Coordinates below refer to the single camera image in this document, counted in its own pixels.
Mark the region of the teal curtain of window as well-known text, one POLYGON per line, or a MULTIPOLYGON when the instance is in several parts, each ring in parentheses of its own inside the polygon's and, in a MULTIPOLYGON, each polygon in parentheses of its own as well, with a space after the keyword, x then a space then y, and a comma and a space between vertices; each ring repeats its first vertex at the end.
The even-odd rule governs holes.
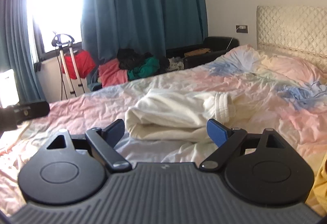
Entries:
POLYGON ((208 35, 205 0, 84 0, 82 47, 101 63, 123 48, 163 56, 208 35))
POLYGON ((27 0, 1 0, 1 72, 9 69, 22 103, 45 99, 30 54, 27 0))

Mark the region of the window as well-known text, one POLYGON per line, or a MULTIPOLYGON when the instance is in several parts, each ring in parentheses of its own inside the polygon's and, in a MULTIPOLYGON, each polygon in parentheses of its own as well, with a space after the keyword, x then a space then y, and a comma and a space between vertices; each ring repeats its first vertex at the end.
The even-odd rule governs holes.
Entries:
POLYGON ((82 42, 81 20, 83 0, 29 0, 33 36, 38 59, 55 56, 52 40, 55 35, 70 35, 74 43, 82 42))

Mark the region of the pink garment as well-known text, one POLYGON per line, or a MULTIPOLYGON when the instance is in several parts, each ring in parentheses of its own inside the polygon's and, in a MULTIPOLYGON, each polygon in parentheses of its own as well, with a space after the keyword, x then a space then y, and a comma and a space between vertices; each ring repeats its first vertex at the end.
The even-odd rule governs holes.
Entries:
POLYGON ((119 60, 115 58, 99 66, 99 77, 103 88, 128 81, 127 70, 120 69, 119 65, 119 60))

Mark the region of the teal curtain right of window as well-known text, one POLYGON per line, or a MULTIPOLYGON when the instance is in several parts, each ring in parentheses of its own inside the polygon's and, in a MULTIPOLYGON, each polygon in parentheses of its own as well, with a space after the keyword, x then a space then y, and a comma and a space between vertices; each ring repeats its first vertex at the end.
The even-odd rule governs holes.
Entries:
POLYGON ((208 35, 205 0, 84 0, 82 47, 101 63, 123 48, 163 56, 208 35))

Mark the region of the black garment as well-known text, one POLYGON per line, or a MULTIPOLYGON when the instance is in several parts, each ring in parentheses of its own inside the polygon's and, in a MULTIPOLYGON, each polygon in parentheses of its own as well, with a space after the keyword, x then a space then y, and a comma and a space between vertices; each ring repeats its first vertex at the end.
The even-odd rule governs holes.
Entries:
POLYGON ((153 57, 153 55, 150 52, 139 54, 131 48, 120 48, 117 53, 119 68, 128 71, 143 65, 145 60, 151 57, 153 57))

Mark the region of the cream white zip jacket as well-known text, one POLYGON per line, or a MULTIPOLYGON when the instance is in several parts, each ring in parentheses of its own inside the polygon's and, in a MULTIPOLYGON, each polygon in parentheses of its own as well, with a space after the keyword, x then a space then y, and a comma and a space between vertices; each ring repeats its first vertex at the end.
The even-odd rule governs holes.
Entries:
POLYGON ((226 92, 152 89, 125 113, 125 127, 138 140, 209 141, 209 119, 226 124, 236 115, 226 92))

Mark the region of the green garment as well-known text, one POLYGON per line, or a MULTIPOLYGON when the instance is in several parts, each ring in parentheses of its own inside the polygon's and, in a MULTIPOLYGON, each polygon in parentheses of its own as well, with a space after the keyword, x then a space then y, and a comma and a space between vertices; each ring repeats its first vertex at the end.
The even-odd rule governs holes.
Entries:
POLYGON ((127 72, 128 80, 133 81, 141 78, 153 76, 160 69, 160 61, 155 57, 150 57, 144 62, 127 72))

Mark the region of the wall socket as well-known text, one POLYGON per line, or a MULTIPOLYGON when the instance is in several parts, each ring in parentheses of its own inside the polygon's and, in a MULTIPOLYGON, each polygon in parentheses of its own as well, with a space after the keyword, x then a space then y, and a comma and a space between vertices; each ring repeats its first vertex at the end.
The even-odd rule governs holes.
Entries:
POLYGON ((236 33, 248 33, 247 25, 236 25, 236 33))

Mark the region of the red bag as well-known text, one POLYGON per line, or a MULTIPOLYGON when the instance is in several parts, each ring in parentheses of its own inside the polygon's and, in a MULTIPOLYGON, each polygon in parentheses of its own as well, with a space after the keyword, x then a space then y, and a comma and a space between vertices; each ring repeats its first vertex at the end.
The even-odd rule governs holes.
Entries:
MULTIPOLYGON (((73 60, 69 53, 64 55, 66 66, 68 69, 68 74, 71 79, 77 79, 75 69, 73 66, 73 60)), ((76 62, 76 67, 80 78, 84 79, 87 75, 95 68, 96 64, 93 61, 91 55, 84 50, 78 50, 74 53, 74 58, 76 62)))

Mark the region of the quilted cream headboard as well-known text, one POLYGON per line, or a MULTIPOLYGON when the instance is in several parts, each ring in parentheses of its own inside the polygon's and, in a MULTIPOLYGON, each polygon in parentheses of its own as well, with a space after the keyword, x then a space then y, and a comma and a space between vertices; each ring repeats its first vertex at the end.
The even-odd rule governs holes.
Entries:
POLYGON ((326 8, 258 6, 257 48, 303 58, 326 72, 326 8))

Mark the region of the teal curtain left of window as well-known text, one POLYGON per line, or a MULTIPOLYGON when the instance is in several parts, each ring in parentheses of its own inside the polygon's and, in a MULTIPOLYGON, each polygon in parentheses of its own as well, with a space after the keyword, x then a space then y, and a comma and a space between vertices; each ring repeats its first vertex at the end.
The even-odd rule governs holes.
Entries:
POLYGON ((45 99, 30 54, 27 0, 1 0, 1 72, 9 69, 22 103, 45 99))

